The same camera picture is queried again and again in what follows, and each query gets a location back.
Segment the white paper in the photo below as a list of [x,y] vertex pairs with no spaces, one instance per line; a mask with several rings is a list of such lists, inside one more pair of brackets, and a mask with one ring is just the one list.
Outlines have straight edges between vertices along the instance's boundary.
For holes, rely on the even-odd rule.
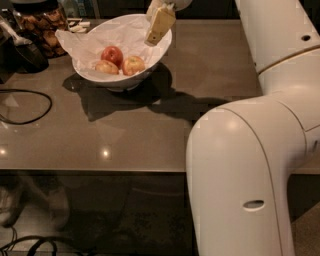
[[123,16],[114,21],[105,22],[88,34],[77,34],[69,31],[56,31],[62,48],[69,53],[75,61],[75,69],[92,81],[119,81],[128,76],[105,74],[95,70],[96,63],[105,47],[115,45],[123,53],[124,59],[130,55],[141,57],[146,69],[155,65],[163,56],[163,46],[150,46],[145,44],[145,36],[150,23],[144,15]]

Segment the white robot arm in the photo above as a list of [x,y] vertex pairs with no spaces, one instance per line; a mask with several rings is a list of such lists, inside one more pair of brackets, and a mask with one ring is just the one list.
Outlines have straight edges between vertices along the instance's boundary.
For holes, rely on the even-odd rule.
[[320,38],[298,0],[236,4],[264,96],[215,108],[191,131],[198,249],[294,256],[287,181],[320,140]]

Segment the kitchen counter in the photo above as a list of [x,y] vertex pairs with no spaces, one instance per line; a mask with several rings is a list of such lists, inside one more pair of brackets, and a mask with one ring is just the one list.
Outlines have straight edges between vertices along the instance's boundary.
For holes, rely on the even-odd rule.
[[[2,88],[48,94],[51,111],[22,126],[0,123],[0,169],[184,172],[190,130],[201,114],[261,95],[239,20],[179,20],[156,71],[115,93],[79,77],[70,57],[14,74]],[[1,94],[1,113],[25,120],[48,101]]]

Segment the cord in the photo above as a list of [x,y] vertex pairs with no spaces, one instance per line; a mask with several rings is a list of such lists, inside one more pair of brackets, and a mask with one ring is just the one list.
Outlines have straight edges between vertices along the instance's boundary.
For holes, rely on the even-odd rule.
[[[50,243],[52,246],[52,255],[57,255],[57,245],[55,242],[61,242],[64,244],[67,244],[71,247],[73,244],[73,241],[71,239],[68,238],[64,238],[64,237],[56,237],[56,236],[48,236],[48,237],[43,237],[43,236],[37,236],[37,235],[31,235],[31,236],[25,236],[19,239],[15,239],[14,241],[11,241],[10,243],[2,246],[0,248],[0,253],[2,256],[7,256],[8,255],[8,249],[9,248],[13,248],[14,245],[24,242],[24,241],[29,241],[29,240],[38,240],[28,251],[27,256],[33,256],[36,254],[37,249],[44,243]],[[79,256],[83,256],[84,254],[80,253],[80,252],[74,252],[74,254],[79,255]]]
[[23,121],[23,122],[16,122],[16,121],[10,120],[10,119],[4,117],[2,114],[0,114],[0,121],[1,122],[7,123],[7,124],[13,124],[13,125],[30,124],[32,122],[35,122],[35,121],[41,119],[46,114],[48,114],[49,111],[51,110],[51,108],[52,108],[52,99],[51,99],[51,97],[49,95],[47,95],[45,93],[38,92],[38,91],[32,91],[32,90],[24,90],[24,89],[2,89],[2,90],[0,90],[0,93],[18,93],[18,92],[26,92],[26,93],[32,93],[32,94],[37,94],[37,95],[43,96],[49,101],[49,106],[46,109],[46,111],[43,114],[41,114],[40,116],[38,116],[36,118],[33,118],[31,120]]

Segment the apple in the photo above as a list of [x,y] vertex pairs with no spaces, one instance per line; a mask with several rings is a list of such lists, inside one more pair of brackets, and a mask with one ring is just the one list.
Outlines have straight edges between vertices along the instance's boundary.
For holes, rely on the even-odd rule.
[[143,59],[139,56],[129,56],[122,62],[122,72],[126,76],[132,76],[137,72],[145,70],[145,65]]
[[117,46],[107,46],[101,53],[101,60],[111,61],[120,69],[123,61],[122,51]]
[[104,72],[107,74],[112,74],[112,75],[119,74],[118,67],[114,63],[112,63],[111,61],[108,61],[108,60],[98,61],[95,66],[95,70],[100,71],[100,72]]

